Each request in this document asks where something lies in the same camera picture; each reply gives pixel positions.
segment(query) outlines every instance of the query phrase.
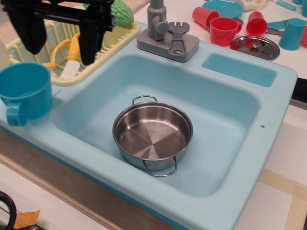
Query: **gray faucet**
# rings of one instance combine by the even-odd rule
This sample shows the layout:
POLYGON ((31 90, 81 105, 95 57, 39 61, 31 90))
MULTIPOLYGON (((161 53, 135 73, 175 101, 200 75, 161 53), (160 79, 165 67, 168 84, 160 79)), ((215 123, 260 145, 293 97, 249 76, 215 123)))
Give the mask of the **gray faucet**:
POLYGON ((137 47, 175 61, 188 61, 198 50, 199 38, 186 34, 188 23, 168 23, 163 0, 150 0, 148 28, 137 36, 137 47))
POLYGON ((148 36, 156 41, 163 40, 168 32, 166 7, 163 0, 151 0, 147 8, 148 36))

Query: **blue plate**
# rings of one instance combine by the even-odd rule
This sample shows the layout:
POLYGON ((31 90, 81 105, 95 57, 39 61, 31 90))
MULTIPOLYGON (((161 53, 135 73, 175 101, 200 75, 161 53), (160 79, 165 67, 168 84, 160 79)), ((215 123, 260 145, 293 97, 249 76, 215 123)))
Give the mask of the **blue plate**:
POLYGON ((209 0, 202 7, 218 11, 221 17, 236 18, 243 13, 243 6, 231 0, 209 0))

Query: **yellow dish rack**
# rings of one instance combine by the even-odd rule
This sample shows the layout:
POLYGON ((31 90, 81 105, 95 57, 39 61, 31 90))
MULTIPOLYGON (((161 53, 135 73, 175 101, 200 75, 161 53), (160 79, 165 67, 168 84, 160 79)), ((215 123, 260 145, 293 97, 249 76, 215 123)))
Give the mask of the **yellow dish rack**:
MULTIPOLYGON (((56 21, 45 22, 47 41, 41 51, 33 55, 27 51, 20 38, 16 38, 6 45, 9 51, 11 65, 18 62, 32 61, 37 63, 50 62, 52 50, 65 39, 72 39, 72 37, 79 33, 79 27, 73 24, 61 23, 56 21)), ((77 84, 89 76, 95 69, 101 66, 111 56, 118 52, 129 41, 140 33, 141 27, 137 22, 133 22, 127 26, 115 26, 112 32, 107 31, 101 45, 101 49, 96 54, 96 60, 93 64, 85 66, 80 62, 80 69, 77 75, 70 79, 63 79, 61 73, 67 63, 68 48, 56 54, 56 68, 54 72, 58 77, 51 76, 51 83, 57 86, 70 86, 77 84)))

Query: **stainless steel pot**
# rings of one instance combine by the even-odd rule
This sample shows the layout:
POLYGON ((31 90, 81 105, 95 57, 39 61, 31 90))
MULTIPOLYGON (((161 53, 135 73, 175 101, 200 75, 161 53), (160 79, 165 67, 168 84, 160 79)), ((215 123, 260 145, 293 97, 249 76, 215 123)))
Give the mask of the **stainless steel pot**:
POLYGON ((182 110, 149 95, 134 98, 132 106, 121 112, 113 124, 113 138, 123 157, 152 176, 169 176, 176 172, 177 162, 192 136, 192 123, 182 110), (134 104, 141 97, 155 101, 134 104), (170 173, 151 173, 171 165, 175 169, 170 173))

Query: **white countertop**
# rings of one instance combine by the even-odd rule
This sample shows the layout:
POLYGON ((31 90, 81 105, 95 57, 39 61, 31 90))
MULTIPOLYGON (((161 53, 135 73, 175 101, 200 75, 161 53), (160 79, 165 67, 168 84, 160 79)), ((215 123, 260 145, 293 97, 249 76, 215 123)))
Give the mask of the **white countertop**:
MULTIPOLYGON (((210 41, 209 32, 194 22, 193 10, 202 6, 203 0, 165 0, 167 20, 169 22, 188 22, 189 34, 198 36, 201 40, 210 41)), ((301 15, 301 6, 296 5, 296 11, 290 11, 272 1, 260 9, 267 22, 282 21, 290 18, 307 18, 301 15)), ((246 23, 252 11, 244 12, 240 18, 244 21, 243 28, 237 36, 246 34, 246 23)), ((134 15, 135 20, 147 23, 147 6, 134 15)), ((279 42, 280 37, 265 34, 264 37, 279 42)), ((300 47, 297 51, 287 51, 281 48, 280 56, 274 61, 289 66, 298 72, 300 78, 306 76, 307 48, 300 47)), ((285 116, 280 133, 267 161, 265 169, 277 173, 290 181, 307 185, 307 110, 290 105, 285 116)), ((14 171, 0 164, 0 190, 9 194, 21 212, 31 212, 41 209, 38 224, 48 230, 106 230, 107 228, 90 219, 80 211, 66 204, 49 192, 23 178, 14 171)), ((247 206, 239 219, 235 230, 285 230, 289 223, 289 213, 293 206, 294 196, 268 183, 258 182, 247 206)))

